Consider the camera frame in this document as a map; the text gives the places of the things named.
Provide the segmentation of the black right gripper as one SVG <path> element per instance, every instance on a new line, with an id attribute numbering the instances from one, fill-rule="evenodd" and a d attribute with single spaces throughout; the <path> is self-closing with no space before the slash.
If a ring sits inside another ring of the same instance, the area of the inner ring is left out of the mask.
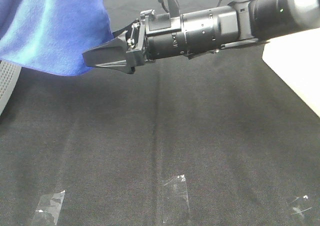
<path id="1" fill-rule="evenodd" d="M 113 36 L 82 53 L 86 66 L 133 74 L 138 66 L 187 53 L 182 16 L 171 17 L 168 12 L 142 11 L 139 19 Z"/>

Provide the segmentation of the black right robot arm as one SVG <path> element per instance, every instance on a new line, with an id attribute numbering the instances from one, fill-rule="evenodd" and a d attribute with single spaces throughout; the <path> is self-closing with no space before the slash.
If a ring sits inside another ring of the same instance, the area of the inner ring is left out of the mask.
<path id="1" fill-rule="evenodd" d="M 142 11 L 112 40 L 83 52 L 84 63 L 133 74 L 158 59 L 252 47 L 320 26 L 320 0 L 233 0 L 189 13 L 181 13 L 178 0 L 158 1 L 163 14 Z"/>

